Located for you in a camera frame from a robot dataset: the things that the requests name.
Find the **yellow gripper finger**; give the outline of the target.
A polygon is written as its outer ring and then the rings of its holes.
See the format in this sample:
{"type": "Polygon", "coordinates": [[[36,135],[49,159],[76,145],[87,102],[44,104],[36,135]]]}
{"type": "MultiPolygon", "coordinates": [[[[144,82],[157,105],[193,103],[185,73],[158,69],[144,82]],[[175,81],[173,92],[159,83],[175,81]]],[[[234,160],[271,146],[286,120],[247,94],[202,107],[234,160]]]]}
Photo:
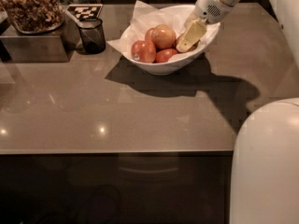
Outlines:
{"type": "Polygon", "coordinates": [[[184,27],[187,28],[187,27],[190,25],[190,23],[191,23],[192,21],[196,20],[196,19],[197,19],[197,15],[196,15],[194,12],[192,12],[192,13],[188,16],[188,18],[186,19],[186,21],[184,22],[184,27]]]}
{"type": "Polygon", "coordinates": [[[187,26],[187,29],[180,37],[176,49],[179,52],[190,50],[206,33],[206,23],[200,19],[193,20],[187,26]]]}

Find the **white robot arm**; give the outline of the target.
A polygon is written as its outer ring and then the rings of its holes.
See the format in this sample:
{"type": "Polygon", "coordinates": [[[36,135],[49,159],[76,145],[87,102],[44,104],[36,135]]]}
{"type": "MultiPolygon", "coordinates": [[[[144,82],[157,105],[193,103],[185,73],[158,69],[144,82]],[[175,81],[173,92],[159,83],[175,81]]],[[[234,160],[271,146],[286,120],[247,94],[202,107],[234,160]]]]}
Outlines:
{"type": "MultiPolygon", "coordinates": [[[[178,43],[184,52],[240,0],[197,0],[178,43]]],[[[299,62],[299,0],[270,0],[299,62]]],[[[231,172],[229,224],[299,224],[299,99],[264,105],[242,125],[231,172]]]]}

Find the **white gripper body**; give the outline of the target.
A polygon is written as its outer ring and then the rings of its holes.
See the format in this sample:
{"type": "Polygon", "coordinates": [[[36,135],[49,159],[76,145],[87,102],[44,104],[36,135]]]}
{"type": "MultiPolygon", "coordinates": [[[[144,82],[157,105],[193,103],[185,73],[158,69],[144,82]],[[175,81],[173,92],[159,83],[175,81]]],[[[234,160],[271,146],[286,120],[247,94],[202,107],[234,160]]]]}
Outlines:
{"type": "Polygon", "coordinates": [[[221,0],[197,0],[195,15],[207,24],[218,23],[233,10],[221,0]]]}

